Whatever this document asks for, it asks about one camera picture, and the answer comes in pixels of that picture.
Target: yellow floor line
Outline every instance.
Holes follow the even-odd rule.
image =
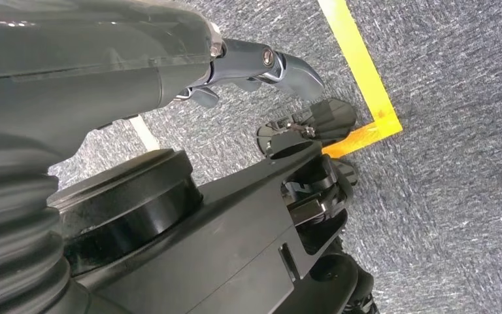
[[[374,122],[322,151],[339,158],[403,130],[345,0],[318,0]]]

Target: bolt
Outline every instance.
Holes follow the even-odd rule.
[[[272,67],[274,65],[274,51],[270,48],[265,48],[263,50],[263,64],[266,67]]]
[[[224,49],[222,49],[222,43],[214,43],[210,47],[210,56],[211,57],[219,57],[224,53]]]

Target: yellow tape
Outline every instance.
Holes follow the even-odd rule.
[[[318,0],[374,122],[322,151],[339,158],[403,130],[345,0]]]

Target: hex bolt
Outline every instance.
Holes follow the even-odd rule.
[[[274,65],[274,51],[268,47],[263,50],[263,64],[266,67],[272,67]]]

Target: gray carpet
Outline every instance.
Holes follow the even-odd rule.
[[[324,97],[360,91],[313,0],[191,0],[225,37],[307,60]],[[502,0],[348,0],[404,127],[348,156],[360,185],[344,246],[376,279],[383,313],[502,313]],[[263,87],[216,89],[143,118],[161,147],[183,148],[205,183],[261,159],[256,127],[309,103]],[[52,168],[68,186],[144,152],[129,123],[94,131]]]

